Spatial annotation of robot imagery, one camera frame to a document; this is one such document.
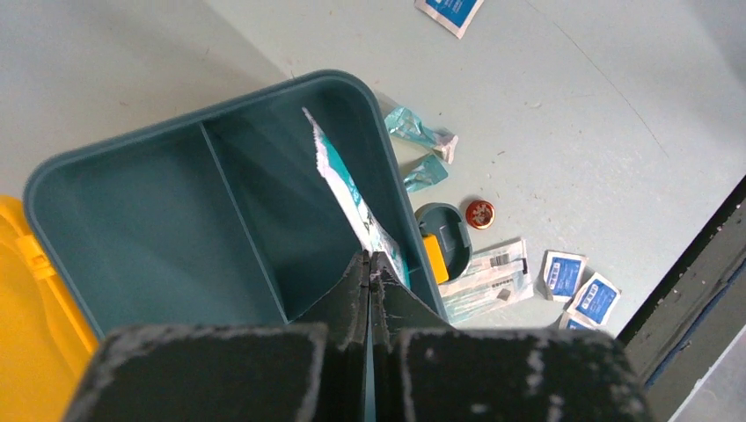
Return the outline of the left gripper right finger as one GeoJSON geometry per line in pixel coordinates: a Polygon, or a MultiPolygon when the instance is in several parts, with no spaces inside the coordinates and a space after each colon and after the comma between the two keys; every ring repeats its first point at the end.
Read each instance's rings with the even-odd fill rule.
{"type": "Polygon", "coordinates": [[[370,259],[380,421],[649,421],[622,345],[590,330],[459,330],[370,259]]]}

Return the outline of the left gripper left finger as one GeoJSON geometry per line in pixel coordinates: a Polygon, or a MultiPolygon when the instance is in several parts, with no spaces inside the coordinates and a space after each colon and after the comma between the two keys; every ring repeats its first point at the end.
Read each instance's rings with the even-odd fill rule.
{"type": "Polygon", "coordinates": [[[370,256],[283,325],[132,325],[113,331],[67,421],[361,421],[370,256]]]}

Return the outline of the white teal striped packet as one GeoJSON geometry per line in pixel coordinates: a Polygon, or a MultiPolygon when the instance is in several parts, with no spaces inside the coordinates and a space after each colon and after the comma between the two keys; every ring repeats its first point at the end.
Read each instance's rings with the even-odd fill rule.
{"type": "Polygon", "coordinates": [[[526,241],[518,237],[474,254],[464,272],[438,290],[451,324],[530,299],[534,280],[526,241]]]}

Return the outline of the medical gauze dressing packet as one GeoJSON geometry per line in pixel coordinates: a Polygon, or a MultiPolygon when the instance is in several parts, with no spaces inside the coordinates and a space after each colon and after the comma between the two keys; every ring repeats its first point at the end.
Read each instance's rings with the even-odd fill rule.
{"type": "Polygon", "coordinates": [[[410,288],[408,265],[398,243],[370,210],[339,152],[331,144],[323,129],[306,107],[302,110],[312,128],[316,150],[316,169],[329,185],[362,249],[370,254],[383,253],[388,258],[396,279],[405,287],[410,288]]]}

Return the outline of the teal box latch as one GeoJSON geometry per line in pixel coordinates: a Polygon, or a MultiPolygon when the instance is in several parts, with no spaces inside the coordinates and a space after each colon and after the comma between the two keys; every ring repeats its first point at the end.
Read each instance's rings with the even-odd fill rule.
{"type": "Polygon", "coordinates": [[[429,203],[415,212],[437,285],[459,278],[472,258],[472,242],[461,212],[446,203],[429,203]]]}

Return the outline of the small red round tin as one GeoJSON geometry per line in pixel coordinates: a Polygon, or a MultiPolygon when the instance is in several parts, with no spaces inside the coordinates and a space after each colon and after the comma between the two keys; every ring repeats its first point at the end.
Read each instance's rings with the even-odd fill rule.
{"type": "Polygon", "coordinates": [[[475,229],[488,229],[494,223],[494,205],[487,200],[473,200],[465,210],[465,219],[475,229]]]}

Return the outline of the dark teal divided tray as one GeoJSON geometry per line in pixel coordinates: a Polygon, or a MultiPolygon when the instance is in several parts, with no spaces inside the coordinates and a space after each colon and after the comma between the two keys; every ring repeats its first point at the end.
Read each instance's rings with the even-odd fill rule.
{"type": "Polygon", "coordinates": [[[334,286],[361,246],[317,171],[314,125],[403,251],[413,293],[443,316],[377,98],[327,69],[35,169],[26,219],[95,336],[283,324],[334,286]]]}

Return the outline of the teal tube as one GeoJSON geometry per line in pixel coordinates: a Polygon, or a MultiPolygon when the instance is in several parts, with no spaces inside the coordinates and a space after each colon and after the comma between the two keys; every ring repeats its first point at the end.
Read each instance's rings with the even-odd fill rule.
{"type": "Polygon", "coordinates": [[[408,193],[436,186],[443,182],[449,173],[442,160],[435,154],[423,157],[404,177],[404,186],[408,193]]]}
{"type": "Polygon", "coordinates": [[[454,162],[458,136],[439,133],[427,127],[409,108],[394,108],[384,117],[384,124],[390,135],[431,149],[448,164],[454,162]]]}

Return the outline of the yellow medicine kit box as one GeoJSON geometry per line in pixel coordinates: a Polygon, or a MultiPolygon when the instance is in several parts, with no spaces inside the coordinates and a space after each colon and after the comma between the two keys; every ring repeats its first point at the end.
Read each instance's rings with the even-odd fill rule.
{"type": "Polygon", "coordinates": [[[99,342],[26,221],[1,198],[1,419],[59,421],[99,342]]]}

